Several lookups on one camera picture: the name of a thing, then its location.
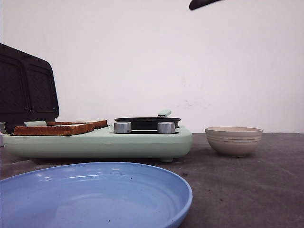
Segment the mint green breakfast maker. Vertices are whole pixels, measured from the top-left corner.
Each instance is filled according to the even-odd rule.
[[[178,126],[180,119],[167,118],[169,113],[130,118],[130,122],[119,118],[115,128],[107,125],[71,136],[14,135],[16,126],[54,121],[59,106],[51,65],[0,44],[0,130],[5,133],[5,150],[12,154],[29,158],[160,158],[171,162],[189,152],[192,134]],[[130,130],[121,133],[118,127],[122,125],[131,125]],[[171,131],[162,132],[167,126]]]

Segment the appliance foot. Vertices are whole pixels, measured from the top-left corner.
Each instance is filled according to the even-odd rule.
[[[172,162],[173,158],[160,158],[161,162]]]

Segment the bread slice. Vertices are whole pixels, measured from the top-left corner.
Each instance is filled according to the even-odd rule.
[[[107,126],[107,121],[93,122],[47,122],[47,126],[17,126],[14,135],[75,135],[93,131],[95,128]]]
[[[106,120],[99,120],[99,121],[77,121],[77,122],[47,122],[48,126],[55,126],[55,125],[71,125],[71,124],[93,124],[94,128],[99,129],[102,127],[107,126]]]

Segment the frying pan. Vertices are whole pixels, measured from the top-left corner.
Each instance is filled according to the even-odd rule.
[[[175,128],[179,126],[180,118],[167,118],[171,111],[166,109],[158,113],[158,117],[127,117],[127,118],[117,118],[117,122],[131,122],[132,130],[157,130],[157,123],[160,122],[173,122]]]

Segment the black object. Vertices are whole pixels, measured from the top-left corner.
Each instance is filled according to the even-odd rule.
[[[0,122],[7,133],[26,121],[54,121],[59,106],[51,65],[0,44]]]
[[[180,118],[171,117],[131,117],[131,118],[117,118],[115,121],[131,122],[132,130],[157,130],[157,123],[159,122],[173,122],[175,128],[178,128]]]
[[[211,3],[214,3],[216,1],[221,1],[221,0],[192,0],[190,2],[189,9],[190,10],[195,10],[197,8],[200,8],[200,7],[209,5]]]
[[[159,134],[157,131],[132,131],[128,134]]]

